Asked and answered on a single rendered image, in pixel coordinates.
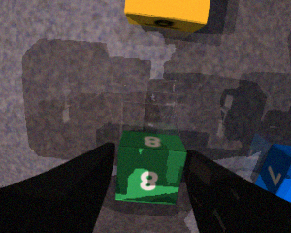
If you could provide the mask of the yellow digit block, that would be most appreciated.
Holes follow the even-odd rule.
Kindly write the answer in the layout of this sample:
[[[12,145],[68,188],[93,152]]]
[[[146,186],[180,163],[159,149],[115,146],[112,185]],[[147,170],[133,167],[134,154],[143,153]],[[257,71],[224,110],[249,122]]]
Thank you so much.
[[[195,32],[208,24],[210,0],[125,0],[130,24]]]

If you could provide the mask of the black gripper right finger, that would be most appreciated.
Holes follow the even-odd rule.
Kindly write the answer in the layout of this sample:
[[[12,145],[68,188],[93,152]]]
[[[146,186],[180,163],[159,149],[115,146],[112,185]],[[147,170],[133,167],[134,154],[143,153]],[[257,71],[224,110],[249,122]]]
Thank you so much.
[[[198,151],[184,176],[199,233],[291,233],[291,203]]]

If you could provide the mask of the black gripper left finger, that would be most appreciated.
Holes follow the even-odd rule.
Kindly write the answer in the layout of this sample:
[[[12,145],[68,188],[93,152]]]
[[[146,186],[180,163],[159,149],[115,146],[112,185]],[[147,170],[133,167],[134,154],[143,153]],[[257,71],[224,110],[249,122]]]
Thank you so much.
[[[114,143],[0,187],[0,233],[92,233],[113,171]]]

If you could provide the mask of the blue block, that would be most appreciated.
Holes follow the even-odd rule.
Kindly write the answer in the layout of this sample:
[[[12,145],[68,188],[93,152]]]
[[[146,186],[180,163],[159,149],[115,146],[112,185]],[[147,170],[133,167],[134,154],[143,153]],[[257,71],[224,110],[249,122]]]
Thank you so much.
[[[271,145],[255,185],[291,203],[291,145]]]

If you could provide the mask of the green block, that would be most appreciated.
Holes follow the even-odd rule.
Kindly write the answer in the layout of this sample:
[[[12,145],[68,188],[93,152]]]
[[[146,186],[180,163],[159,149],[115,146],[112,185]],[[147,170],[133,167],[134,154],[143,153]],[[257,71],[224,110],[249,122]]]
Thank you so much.
[[[175,205],[186,155],[180,136],[123,131],[115,201]]]

